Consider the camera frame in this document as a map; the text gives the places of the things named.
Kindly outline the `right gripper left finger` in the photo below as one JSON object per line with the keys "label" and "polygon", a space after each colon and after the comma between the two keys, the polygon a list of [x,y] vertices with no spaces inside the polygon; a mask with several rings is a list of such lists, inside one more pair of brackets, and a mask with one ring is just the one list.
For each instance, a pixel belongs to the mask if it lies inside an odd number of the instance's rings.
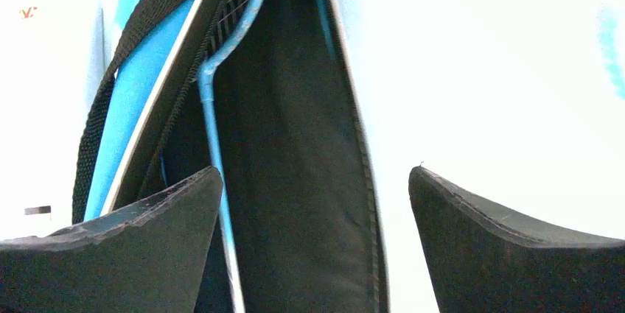
{"label": "right gripper left finger", "polygon": [[213,167],[46,237],[1,242],[3,312],[192,312],[217,220]]}

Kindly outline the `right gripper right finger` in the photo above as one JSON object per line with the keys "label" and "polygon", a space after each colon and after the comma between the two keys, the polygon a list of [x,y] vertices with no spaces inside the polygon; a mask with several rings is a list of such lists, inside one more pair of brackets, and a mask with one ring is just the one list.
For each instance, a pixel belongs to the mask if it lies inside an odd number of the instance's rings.
{"label": "right gripper right finger", "polygon": [[622,312],[624,241],[563,228],[417,166],[409,194],[441,312]]}

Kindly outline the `blue racket cover bag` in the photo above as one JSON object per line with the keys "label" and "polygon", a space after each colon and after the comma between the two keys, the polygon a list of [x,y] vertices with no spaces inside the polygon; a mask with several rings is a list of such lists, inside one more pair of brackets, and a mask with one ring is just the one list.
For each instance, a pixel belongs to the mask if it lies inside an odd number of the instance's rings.
{"label": "blue racket cover bag", "polygon": [[[72,220],[111,180],[192,0],[118,0],[110,68],[80,140]],[[377,197],[338,0],[264,0],[216,78],[242,293],[249,312],[386,312]]]}

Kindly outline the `white shuttlecock tube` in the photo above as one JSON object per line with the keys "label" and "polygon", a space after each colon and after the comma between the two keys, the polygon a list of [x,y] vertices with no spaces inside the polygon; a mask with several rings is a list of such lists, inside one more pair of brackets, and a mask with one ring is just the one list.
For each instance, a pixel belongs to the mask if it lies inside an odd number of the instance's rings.
{"label": "white shuttlecock tube", "polygon": [[104,62],[99,0],[1,0],[2,92],[49,89],[87,108]]}

